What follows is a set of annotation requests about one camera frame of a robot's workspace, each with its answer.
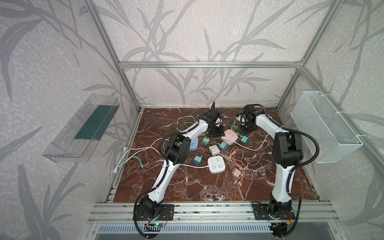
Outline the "white charger plug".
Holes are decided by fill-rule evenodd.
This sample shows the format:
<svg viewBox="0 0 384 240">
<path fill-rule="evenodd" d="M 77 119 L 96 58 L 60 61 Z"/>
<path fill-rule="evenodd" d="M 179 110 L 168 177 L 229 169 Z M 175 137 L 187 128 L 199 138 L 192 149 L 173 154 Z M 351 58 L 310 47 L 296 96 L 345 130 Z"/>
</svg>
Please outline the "white charger plug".
<svg viewBox="0 0 384 240">
<path fill-rule="evenodd" d="M 220 154 L 220 149 L 217 145 L 209 146 L 209 151 L 210 151 L 212 156 L 217 156 Z"/>
</svg>

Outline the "teal charger plug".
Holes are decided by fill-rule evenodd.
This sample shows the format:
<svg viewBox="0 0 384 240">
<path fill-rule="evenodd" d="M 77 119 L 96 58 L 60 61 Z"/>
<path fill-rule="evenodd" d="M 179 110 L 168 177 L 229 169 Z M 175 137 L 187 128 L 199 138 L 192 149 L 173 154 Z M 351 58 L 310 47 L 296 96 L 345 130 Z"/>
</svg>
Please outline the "teal charger plug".
<svg viewBox="0 0 384 240">
<path fill-rule="evenodd" d="M 202 162 L 202 157 L 201 156 L 195 156 L 194 159 L 193 159 L 193 163 L 195 165 L 199 165 L 200 163 Z"/>
</svg>

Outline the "pink charger plug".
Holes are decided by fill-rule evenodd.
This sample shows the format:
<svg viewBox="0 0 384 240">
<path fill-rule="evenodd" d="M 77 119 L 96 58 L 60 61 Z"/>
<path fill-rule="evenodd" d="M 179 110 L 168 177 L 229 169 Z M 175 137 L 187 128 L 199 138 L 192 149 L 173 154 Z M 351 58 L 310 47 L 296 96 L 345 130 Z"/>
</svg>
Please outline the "pink charger plug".
<svg viewBox="0 0 384 240">
<path fill-rule="evenodd" d="M 234 168 L 232 174 L 235 178 L 239 178 L 242 175 L 242 172 L 239 169 Z"/>
</svg>

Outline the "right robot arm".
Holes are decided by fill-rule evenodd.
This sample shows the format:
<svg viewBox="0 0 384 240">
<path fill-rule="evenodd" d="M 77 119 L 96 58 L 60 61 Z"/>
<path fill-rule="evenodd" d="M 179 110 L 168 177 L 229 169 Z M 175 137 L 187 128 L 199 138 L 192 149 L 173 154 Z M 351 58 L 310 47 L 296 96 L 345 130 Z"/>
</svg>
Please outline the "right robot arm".
<svg viewBox="0 0 384 240">
<path fill-rule="evenodd" d="M 260 104 L 249 104 L 237 114 L 240 121 L 240 130 L 249 134 L 263 129 L 274 140 L 272 156 L 276 163 L 275 186 L 270 196 L 268 214 L 272 219 L 280 219 L 292 210 L 292 183 L 295 171 L 313 162 L 320 153 L 317 140 L 309 134 L 289 129 L 275 121 Z M 306 162 L 301 163 L 304 157 L 302 137 L 308 138 L 315 145 L 314 155 Z"/>
</svg>

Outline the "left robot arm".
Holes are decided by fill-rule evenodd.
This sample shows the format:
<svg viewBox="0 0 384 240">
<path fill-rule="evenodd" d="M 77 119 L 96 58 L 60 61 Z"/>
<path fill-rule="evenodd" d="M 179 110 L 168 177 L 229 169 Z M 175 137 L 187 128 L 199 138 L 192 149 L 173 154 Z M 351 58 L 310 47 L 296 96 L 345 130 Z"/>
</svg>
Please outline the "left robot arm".
<svg viewBox="0 0 384 240">
<path fill-rule="evenodd" d="M 158 150 L 164 158 L 164 163 L 153 187 L 140 194 L 135 201 L 135 207 L 139 207 L 140 213 L 144 212 L 144 216 L 150 220 L 154 220 L 160 215 L 167 187 L 175 171 L 188 158 L 191 142 L 205 132 L 213 136 L 222 136 L 224 127 L 221 122 L 221 114 L 215 109 L 215 104 L 212 104 L 210 109 L 198 116 L 198 120 L 189 128 L 162 138 Z M 169 142 L 165 151 L 162 151 L 162 143 L 166 139 L 169 139 Z"/>
</svg>

